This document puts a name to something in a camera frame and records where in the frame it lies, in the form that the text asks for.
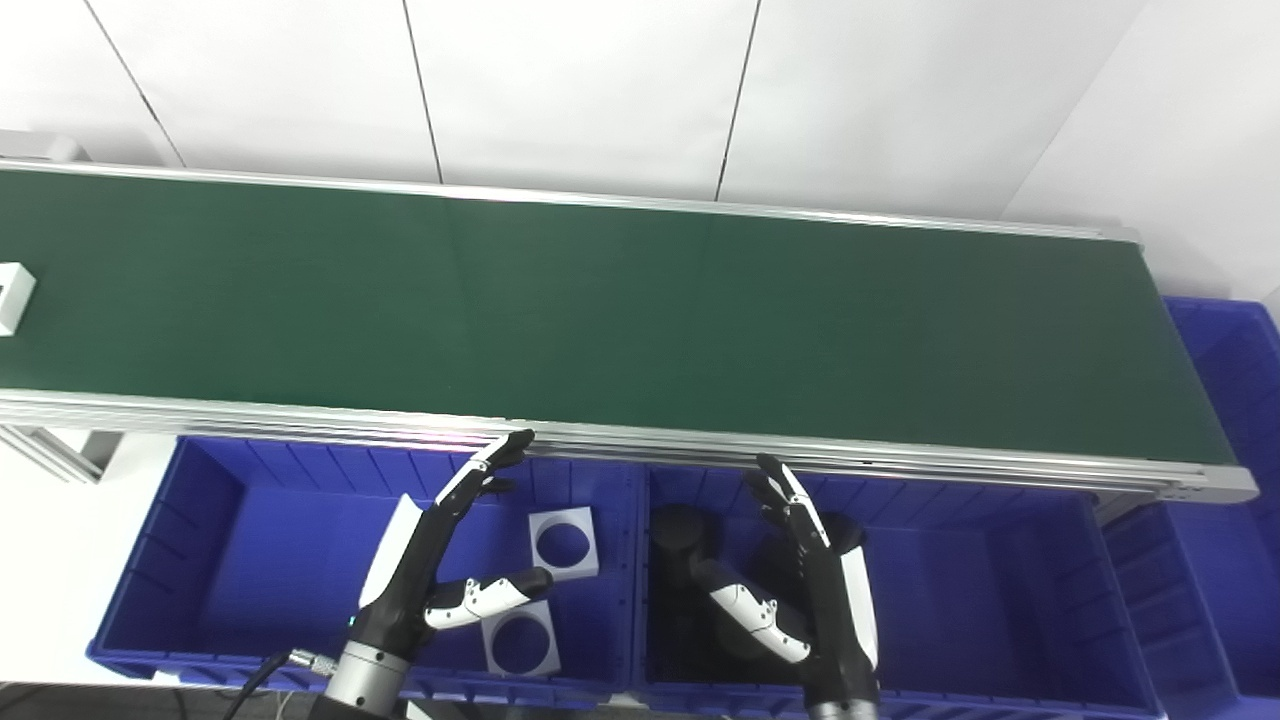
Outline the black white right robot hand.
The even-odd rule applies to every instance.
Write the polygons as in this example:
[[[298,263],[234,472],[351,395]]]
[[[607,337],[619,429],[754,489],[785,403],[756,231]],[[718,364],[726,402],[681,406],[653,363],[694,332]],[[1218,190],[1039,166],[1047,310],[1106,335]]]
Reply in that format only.
[[[762,516],[785,533],[806,609],[787,607],[714,559],[695,562],[692,579],[763,650],[796,669],[809,717],[877,719],[879,646],[865,528],[820,512],[780,457],[758,454],[755,462],[742,480]]]

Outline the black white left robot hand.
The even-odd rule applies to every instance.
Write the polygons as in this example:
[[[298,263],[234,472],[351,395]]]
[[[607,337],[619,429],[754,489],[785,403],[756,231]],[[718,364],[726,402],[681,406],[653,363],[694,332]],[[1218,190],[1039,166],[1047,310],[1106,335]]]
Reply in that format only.
[[[349,641],[410,661],[438,632],[495,618],[549,592],[556,580],[545,568],[448,583],[436,579],[458,524],[476,498],[512,488],[497,473],[522,462],[534,439],[532,429],[512,430],[460,466],[420,512],[385,585],[355,615]]]

